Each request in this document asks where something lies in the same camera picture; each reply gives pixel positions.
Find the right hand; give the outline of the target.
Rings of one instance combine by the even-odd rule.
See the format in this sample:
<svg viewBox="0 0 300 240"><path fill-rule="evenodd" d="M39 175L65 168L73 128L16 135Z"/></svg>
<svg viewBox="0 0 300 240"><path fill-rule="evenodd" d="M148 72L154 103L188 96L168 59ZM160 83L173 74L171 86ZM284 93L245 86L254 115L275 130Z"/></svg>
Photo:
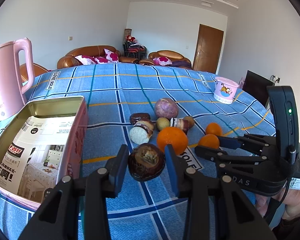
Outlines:
<svg viewBox="0 0 300 240"><path fill-rule="evenodd" d="M256 209L262 217L268 209L268 197L256 195ZM300 217L300 190L289 189L283 201L285 211L282 215L284 220L293 220Z"/></svg>

